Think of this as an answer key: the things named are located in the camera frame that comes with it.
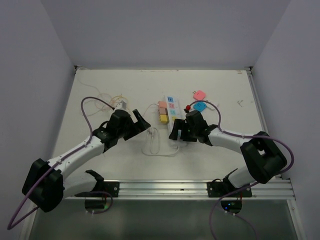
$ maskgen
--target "black joint housing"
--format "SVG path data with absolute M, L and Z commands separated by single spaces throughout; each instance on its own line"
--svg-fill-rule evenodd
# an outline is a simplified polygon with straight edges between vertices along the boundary
M 235 188 L 228 179 L 229 175 L 232 174 L 235 170 L 233 170 L 227 176 L 225 176 L 223 178 L 223 181 L 220 181 L 219 179 L 215 179 L 213 181 L 209 181 L 206 183 L 209 198 L 220 198 L 238 189 L 238 188 Z M 251 198 L 252 197 L 251 188 L 249 187 L 249 184 L 247 184 L 246 186 L 248 187 L 247 189 L 239 191 L 235 194 L 232 194 L 229 197 L 238 197 L 240 194 L 242 194 L 242 197 L 244 198 Z
M 169 135 L 169 139 L 178 140 L 180 131 L 180 139 L 185 142 L 196 142 L 197 139 L 191 135 L 189 125 L 185 120 L 176 118 L 174 120 L 172 132 Z
M 218 126 L 215 124 L 208 125 L 204 120 L 201 112 L 193 110 L 185 115 L 185 121 L 189 126 L 190 133 L 193 138 L 199 140 L 202 144 L 212 146 L 209 140 L 209 134 Z
M 96 184 L 91 192 L 81 192 L 76 194 L 76 197 L 103 197 L 104 195 L 96 192 L 107 192 L 113 198 L 117 198 L 120 189 L 120 183 L 118 181 L 105 181 L 105 179 L 97 172 L 93 170 L 85 171 L 90 174 L 96 180 Z
M 104 152 L 115 146 L 120 138 L 126 141 L 151 127 L 138 110 L 133 110 L 133 114 L 137 122 L 132 120 L 127 111 L 117 109 L 112 113 L 106 127 L 100 126 L 93 131 L 93 135 L 104 144 Z
M 255 136 L 269 135 L 260 131 Z M 252 138 L 240 149 L 250 175 L 261 184 L 266 184 L 287 165 L 286 157 L 271 139 Z
M 38 181 L 49 168 L 48 162 L 43 161 L 41 158 L 34 161 L 22 187 L 22 193 L 26 195 L 36 181 Z M 60 171 L 53 169 L 32 191 L 29 199 L 47 213 L 53 210 L 61 202 L 63 197 L 63 176 Z

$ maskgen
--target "red plug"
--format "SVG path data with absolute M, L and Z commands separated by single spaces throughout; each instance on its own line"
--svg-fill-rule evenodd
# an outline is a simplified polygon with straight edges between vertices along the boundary
M 190 105 L 187 105 L 184 109 L 185 113 L 189 113 L 189 110 L 191 109 Z

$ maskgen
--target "white cable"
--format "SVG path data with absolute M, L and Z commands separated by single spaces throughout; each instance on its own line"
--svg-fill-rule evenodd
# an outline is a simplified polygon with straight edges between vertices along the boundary
M 89 70 L 88 68 L 82 67 L 82 66 L 78 67 L 76 70 L 78 71 L 78 70 L 81 70 L 81 69 L 83 69 L 83 70 Z M 94 89 L 96 89 L 96 90 L 98 91 L 99 95 L 101 94 L 100 90 L 99 90 L 96 86 L 92 86 L 92 85 L 83 83 L 82 81 L 80 81 L 80 77 L 77 77 L 76 79 L 77 79 L 78 82 L 81 83 L 82 85 L 87 86 L 87 87 L 94 88 Z
M 157 151 L 153 152 L 155 132 L 158 136 L 158 147 L 157 147 Z M 160 139 L 160 134 L 159 134 L 158 129 L 156 127 L 149 127 L 149 129 L 147 130 L 146 136 L 145 136 L 144 147 L 147 145 L 149 135 L 151 135 L 151 141 L 150 141 L 150 145 L 149 145 L 150 153 L 152 155 L 157 155 L 160 152 L 160 144 L 161 144 L 161 139 Z
M 89 101 L 86 101 L 86 102 L 84 102 L 84 105 L 85 104 L 88 104 L 88 103 L 90 103 L 90 102 L 93 102 L 94 100 L 89 100 Z M 95 115 L 95 114 L 97 114 L 97 113 L 99 113 L 99 112 L 101 112 L 102 110 L 101 109 L 99 109 L 98 111 L 96 111 L 96 112 L 94 112 L 94 113 L 91 113 L 91 114 L 86 114 L 86 116 L 87 117 L 90 117 L 90 116 L 93 116 L 93 115 Z
M 159 157 L 174 157 L 178 152 L 179 152 L 179 147 L 176 149 L 176 151 L 174 153 L 171 154 L 149 154 L 149 153 L 145 153 L 144 149 L 141 148 L 141 152 L 146 155 L 146 156 L 151 156 L 151 157 L 155 157 L 155 156 L 159 156 Z
M 144 111 L 143 115 L 144 116 L 147 112 L 147 110 L 152 106 L 152 105 L 156 105 L 158 106 L 158 104 L 156 103 L 152 103 L 150 104 L 146 110 Z M 153 152 L 153 145 L 154 145 L 154 138 L 155 138 L 155 134 L 157 134 L 157 138 L 158 138 L 158 147 L 157 147 L 157 151 L 156 152 Z M 148 138 L 149 138 L 149 135 L 151 135 L 151 141 L 150 141 L 150 145 L 149 145 L 149 151 L 150 153 L 146 153 L 144 151 L 144 148 L 146 147 L 147 143 L 148 143 Z M 146 155 L 146 156 L 151 156 L 151 157 L 154 157 L 154 156 L 159 156 L 159 157 L 173 157 L 175 156 L 178 151 L 179 151 L 179 148 L 176 149 L 176 151 L 174 153 L 170 153 L 170 154 L 158 154 L 160 152 L 160 148 L 161 148 L 161 137 L 160 137 L 160 133 L 159 133 L 159 130 L 156 128 L 156 127 L 150 127 L 147 132 L 146 132 L 146 136 L 145 136 L 145 140 L 144 140 L 144 144 L 143 144 L 143 147 L 141 148 L 141 152 Z
M 78 70 L 91 70 L 91 69 L 84 66 L 78 66 L 76 70 L 78 71 Z
M 105 102 L 107 102 L 108 104 L 110 104 L 111 106 L 115 107 L 115 105 L 111 102 L 112 96 L 108 93 L 100 93 L 98 96 L 96 96 L 98 99 L 104 100 Z M 97 109 L 103 111 L 103 112 L 108 112 L 111 110 L 110 107 L 106 106 L 105 104 L 102 104 L 100 101 L 98 100 L 93 100 L 94 101 L 94 105 Z
M 152 105 L 158 106 L 158 104 L 156 104 L 156 103 L 151 103 L 151 104 L 146 108 L 146 110 L 144 111 L 144 113 L 142 114 L 142 117 L 146 114 L 146 112 L 148 111 L 148 109 L 149 109 Z

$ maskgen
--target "white tabletop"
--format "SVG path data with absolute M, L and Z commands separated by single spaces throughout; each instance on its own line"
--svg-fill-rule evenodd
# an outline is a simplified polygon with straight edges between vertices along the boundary
M 80 112 L 84 97 L 99 93 L 82 83 L 96 86 L 101 93 L 123 95 L 129 100 L 131 110 L 143 114 L 146 108 L 172 94 L 183 109 L 193 101 L 193 91 L 202 90 L 208 100 L 218 102 L 222 114 L 222 127 L 231 131 L 255 134 L 262 130 L 253 93 L 246 71 L 236 70 L 78 70 L 67 103 L 54 156 L 63 154 L 82 142 L 89 129 Z M 87 114 L 97 111 L 94 102 L 85 104 Z M 111 111 L 89 116 L 93 129 L 109 119 Z M 216 111 L 202 112 L 207 123 L 216 124 Z M 173 153 L 168 143 L 168 130 L 159 123 L 156 106 L 144 118 L 157 127 L 161 136 L 162 154 Z M 112 180 L 204 180 L 223 178 L 235 168 L 245 165 L 243 157 L 221 147 L 188 143 L 174 157 L 146 156 L 141 153 L 146 133 L 118 144 L 97 156 L 73 173 L 76 175 L 92 169 L 105 179 Z

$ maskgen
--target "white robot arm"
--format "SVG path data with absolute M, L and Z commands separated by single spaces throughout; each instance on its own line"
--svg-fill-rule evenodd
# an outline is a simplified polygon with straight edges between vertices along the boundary
M 127 111 L 115 109 L 109 121 L 103 122 L 78 146 L 49 161 L 41 158 L 36 160 L 29 170 L 22 193 L 28 195 L 44 212 L 49 212 L 63 198 L 83 192 L 105 191 L 103 178 L 92 170 L 87 170 L 76 178 L 69 176 L 90 159 L 115 146 L 120 138 L 126 141 L 151 126 L 137 110 L 133 110 L 133 114 L 137 122 L 133 122 Z M 50 168 L 51 172 L 44 177 Z M 40 178 L 43 180 L 34 188 Z
M 231 193 L 257 181 L 266 184 L 287 165 L 287 160 L 269 135 L 242 135 L 232 131 L 222 131 L 218 125 L 208 125 L 197 110 L 187 110 L 185 119 L 176 119 L 171 140 L 197 142 L 235 151 L 243 155 L 246 166 L 230 172 L 223 181 L 212 181 L 211 186 L 219 196 Z

